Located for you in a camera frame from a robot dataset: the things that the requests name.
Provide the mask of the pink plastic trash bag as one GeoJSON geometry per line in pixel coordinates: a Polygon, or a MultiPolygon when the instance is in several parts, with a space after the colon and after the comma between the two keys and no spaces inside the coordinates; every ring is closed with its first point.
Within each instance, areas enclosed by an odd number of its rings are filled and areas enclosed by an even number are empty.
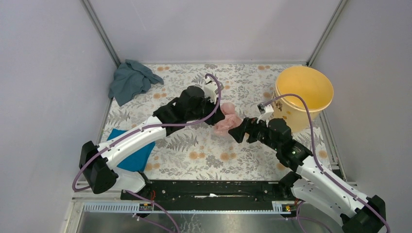
{"type": "Polygon", "coordinates": [[[217,136],[228,136],[228,131],[240,126],[243,120],[236,114],[233,103],[223,103],[221,105],[221,111],[224,114],[224,119],[214,126],[214,133],[217,136]]]}

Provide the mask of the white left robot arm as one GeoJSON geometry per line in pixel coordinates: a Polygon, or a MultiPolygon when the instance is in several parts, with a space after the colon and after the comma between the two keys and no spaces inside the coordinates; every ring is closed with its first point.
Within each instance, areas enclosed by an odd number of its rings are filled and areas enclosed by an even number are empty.
{"type": "Polygon", "coordinates": [[[214,125],[223,120],[221,92],[220,83],[208,83],[204,88],[189,86],[135,129],[97,145],[92,141],[83,144],[79,173],[88,183],[85,189],[91,189],[93,194],[127,190],[140,200],[149,197],[151,187],[145,182],[141,170],[129,171],[120,168],[119,164],[149,144],[187,126],[202,122],[214,125]]]}

